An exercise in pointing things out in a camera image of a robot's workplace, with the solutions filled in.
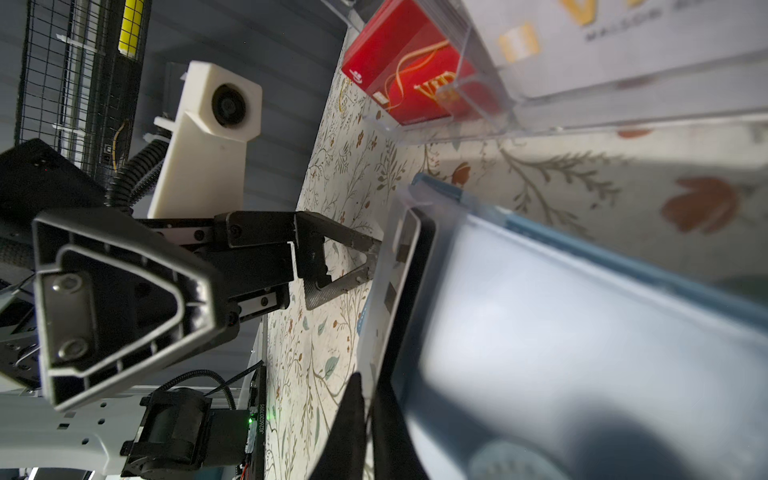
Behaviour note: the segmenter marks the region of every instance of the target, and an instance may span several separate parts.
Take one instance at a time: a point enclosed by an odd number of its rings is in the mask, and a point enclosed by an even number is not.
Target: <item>leaf pattern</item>
[[[423,172],[699,280],[768,274],[768,141],[749,127],[406,146],[372,126],[384,115],[337,68],[297,210],[380,239],[399,185]],[[715,144],[727,145],[726,153]],[[334,243],[326,250],[334,278],[358,261]],[[369,290],[362,285],[307,311],[296,280],[289,308],[266,318],[266,479],[310,476],[357,370],[356,327]],[[373,479],[370,452],[364,478]]]
[[[339,357],[332,356],[326,361],[326,380],[331,376],[333,370],[336,369],[336,364],[339,363]]]

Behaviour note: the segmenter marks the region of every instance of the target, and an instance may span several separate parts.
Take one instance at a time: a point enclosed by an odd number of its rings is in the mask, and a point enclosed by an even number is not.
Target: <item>gold logo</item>
[[[440,87],[444,87],[456,79],[456,73],[452,71],[444,71],[432,80],[427,80],[421,85],[413,85],[413,89],[420,91],[425,97],[431,98],[433,101],[437,101],[435,97],[437,90]]]
[[[598,16],[598,0],[560,0],[560,3],[568,10],[571,17],[580,26],[585,27],[594,22]],[[645,0],[627,0],[627,7],[639,6]]]

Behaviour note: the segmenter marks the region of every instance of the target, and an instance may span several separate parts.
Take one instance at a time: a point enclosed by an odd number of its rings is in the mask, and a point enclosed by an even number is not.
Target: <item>transparent plastic container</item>
[[[423,174],[392,202],[357,365],[366,400],[391,383],[430,478],[484,478],[499,444],[573,480],[768,478],[764,305]]]
[[[416,2],[460,52],[461,60],[455,80],[438,89],[436,95],[438,103],[451,114],[448,118],[403,126],[378,104],[370,103],[364,118],[377,128],[390,132],[400,144],[768,121],[765,82],[768,78],[768,35],[764,29],[757,31],[760,19],[763,22],[768,19],[768,2],[597,0],[600,11],[595,13],[594,27],[585,27],[582,38],[592,38],[589,35],[603,32],[608,41],[615,41],[611,35],[619,38],[619,45],[610,49],[600,47],[605,50],[606,60],[602,60],[602,54],[573,48],[574,55],[581,55],[588,64],[591,62],[590,65],[604,68],[597,73],[582,68],[578,62],[574,63],[574,69],[568,70],[566,66],[558,70],[557,65],[551,63],[551,56],[545,58],[550,64],[525,63],[536,56],[531,53],[532,48],[544,51],[548,47],[545,35],[547,28],[551,29],[542,26],[539,30],[544,33],[541,33],[526,25],[545,23],[548,18],[557,20],[556,13],[546,8],[537,10],[539,2],[535,0],[466,2],[469,12],[460,0]],[[566,3],[548,2],[558,8]],[[488,27],[473,25],[472,21],[478,16],[471,13],[476,14],[477,8],[488,4],[506,5],[506,9],[497,15],[501,24],[516,18],[511,15],[510,8],[513,7],[509,5],[525,5],[520,18],[533,18],[532,24],[523,22],[521,27],[510,29],[511,33],[507,31],[499,35],[500,45],[504,43],[505,35],[511,36],[512,44],[517,45],[524,55],[520,61],[500,61],[499,51],[494,51],[490,42]],[[581,4],[588,5],[589,2],[575,3]],[[627,9],[628,13],[622,16],[617,8]],[[605,12],[608,17],[603,21],[599,15]],[[723,16],[723,12],[736,13]],[[638,46],[636,38],[621,38],[623,34],[620,32],[608,34],[604,32],[607,31],[605,27],[601,27],[621,26],[621,22],[633,19],[641,24],[642,19],[644,22],[661,22],[658,18],[667,24],[652,25],[654,30],[648,34],[655,32],[657,37],[661,36],[654,39],[655,45],[669,45],[670,58],[658,55],[660,60],[656,64],[653,63],[653,52],[649,54],[642,45]],[[694,21],[709,21],[710,28],[688,25]],[[503,31],[505,27],[496,28]],[[536,41],[541,44],[531,47],[530,37],[536,35],[540,36]],[[521,41],[529,43],[528,51],[520,47]],[[555,46],[563,52],[569,51],[568,45]],[[626,51],[630,60],[636,58],[646,64],[635,68],[631,61],[627,65],[609,61],[618,55],[617,51]],[[534,65],[537,72],[525,70],[526,65]],[[564,74],[569,71],[574,72],[573,81]]]

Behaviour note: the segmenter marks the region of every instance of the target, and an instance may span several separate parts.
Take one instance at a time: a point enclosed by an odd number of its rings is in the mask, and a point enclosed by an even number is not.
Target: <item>gray wall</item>
[[[3,0],[0,15],[0,152],[13,147],[26,25],[26,0]]]

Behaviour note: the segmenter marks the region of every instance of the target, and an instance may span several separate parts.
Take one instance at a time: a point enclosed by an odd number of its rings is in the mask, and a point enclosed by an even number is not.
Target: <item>floral tablecloth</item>
[[[337,68],[297,210],[380,239],[392,196],[426,172],[699,281],[745,292],[768,285],[765,125],[398,147],[362,118],[367,102]],[[326,245],[333,278],[357,261]],[[311,473],[356,370],[356,324],[369,289],[307,311],[297,280],[290,308],[266,319],[267,478]]]

